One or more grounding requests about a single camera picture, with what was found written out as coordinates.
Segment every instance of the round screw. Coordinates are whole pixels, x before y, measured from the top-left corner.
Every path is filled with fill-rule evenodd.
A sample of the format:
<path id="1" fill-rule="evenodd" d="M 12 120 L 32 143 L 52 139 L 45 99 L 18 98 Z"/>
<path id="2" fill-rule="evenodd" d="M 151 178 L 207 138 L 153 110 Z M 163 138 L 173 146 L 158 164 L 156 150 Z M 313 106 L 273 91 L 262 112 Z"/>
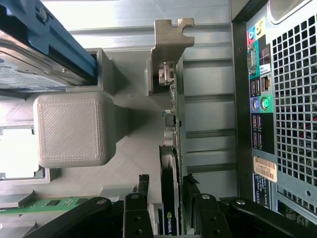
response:
<path id="1" fill-rule="evenodd" d="M 106 201 L 105 200 L 99 200 L 99 201 L 97 201 L 96 203 L 98 204 L 98 205 L 101 205 L 101 204 L 104 204 Z"/>
<path id="2" fill-rule="evenodd" d="M 62 72 L 62 73 L 69 73 L 70 71 L 69 71 L 68 69 L 66 69 L 66 68 L 63 68 L 63 69 L 61 70 L 61 72 Z"/>
<path id="3" fill-rule="evenodd" d="M 41 15 L 42 15 L 43 20 L 44 20 L 44 21 L 47 21 L 47 19 L 48 19 L 48 14 L 47 14 L 47 12 L 46 12 L 46 10 L 45 10 L 44 7 L 41 8 L 40 13 L 41 13 Z"/>
<path id="4" fill-rule="evenodd" d="M 239 204 L 239 205 L 245 205 L 246 204 L 246 202 L 243 201 L 243 200 L 237 200 L 236 203 Z"/>
<path id="5" fill-rule="evenodd" d="M 202 195 L 202 198 L 203 198 L 203 199 L 210 199 L 210 196 L 207 195 L 207 194 L 204 194 L 204 195 Z"/>
<path id="6" fill-rule="evenodd" d="M 137 195 L 137 194 L 136 194 L 136 195 L 133 195 L 133 196 L 131 196 L 131 198 L 132 198 L 132 199 L 137 199 L 137 198 L 139 198 L 139 195 Z"/>

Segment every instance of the barcode sticker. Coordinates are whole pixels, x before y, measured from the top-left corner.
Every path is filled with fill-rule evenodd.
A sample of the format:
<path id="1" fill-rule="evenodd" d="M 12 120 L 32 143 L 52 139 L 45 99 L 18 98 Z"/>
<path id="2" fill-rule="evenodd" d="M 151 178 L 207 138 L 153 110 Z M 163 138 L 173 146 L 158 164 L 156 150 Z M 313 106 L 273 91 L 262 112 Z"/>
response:
<path id="1" fill-rule="evenodd" d="M 253 157 L 253 166 L 255 173 L 272 182 L 277 182 L 277 170 L 275 163 L 262 159 L 259 156 L 255 156 Z"/>

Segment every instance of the green circuit board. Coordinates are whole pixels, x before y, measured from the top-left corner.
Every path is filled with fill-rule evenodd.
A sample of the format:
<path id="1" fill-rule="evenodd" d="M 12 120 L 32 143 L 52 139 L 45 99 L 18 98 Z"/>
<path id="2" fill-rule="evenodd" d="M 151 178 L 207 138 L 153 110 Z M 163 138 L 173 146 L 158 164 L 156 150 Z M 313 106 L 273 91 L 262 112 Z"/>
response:
<path id="1" fill-rule="evenodd" d="M 34 212 L 69 211 L 91 197 L 33 198 L 19 208 L 0 209 L 1 215 L 22 215 Z"/>
<path id="2" fill-rule="evenodd" d="M 307 227 L 313 232 L 317 232 L 317 225 L 308 220 L 306 217 L 303 217 L 302 215 L 298 214 L 293 209 L 291 209 L 279 200 L 277 201 L 277 210 L 279 213 L 281 213 L 288 219 L 293 220 L 304 227 Z"/>

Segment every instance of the hard drive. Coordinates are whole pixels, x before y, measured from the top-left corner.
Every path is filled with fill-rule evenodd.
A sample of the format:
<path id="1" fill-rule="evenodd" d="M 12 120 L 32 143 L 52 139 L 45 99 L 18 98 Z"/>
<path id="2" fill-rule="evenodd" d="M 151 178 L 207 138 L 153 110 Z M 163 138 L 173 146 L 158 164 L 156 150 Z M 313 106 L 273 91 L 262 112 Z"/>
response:
<path id="1" fill-rule="evenodd" d="M 94 85 L 96 65 L 39 0 L 0 0 L 0 90 Z"/>

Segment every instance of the ventilation grille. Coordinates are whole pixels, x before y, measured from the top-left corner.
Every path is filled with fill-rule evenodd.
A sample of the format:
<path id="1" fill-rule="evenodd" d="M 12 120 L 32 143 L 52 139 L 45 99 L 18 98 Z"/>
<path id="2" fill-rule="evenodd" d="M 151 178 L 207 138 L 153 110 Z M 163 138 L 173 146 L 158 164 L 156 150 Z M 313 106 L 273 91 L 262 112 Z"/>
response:
<path id="1" fill-rule="evenodd" d="M 298 203 L 299 205 L 306 208 L 307 210 L 317 214 L 317 207 L 309 204 L 307 201 L 302 200 L 301 198 L 293 195 L 292 193 L 290 193 L 289 191 L 287 191 L 281 187 L 278 188 L 278 192 L 281 193 L 282 195 L 284 195 L 285 197 L 293 200 L 294 202 Z"/>
<path id="2" fill-rule="evenodd" d="M 317 186 L 316 16 L 275 39 L 278 170 Z"/>

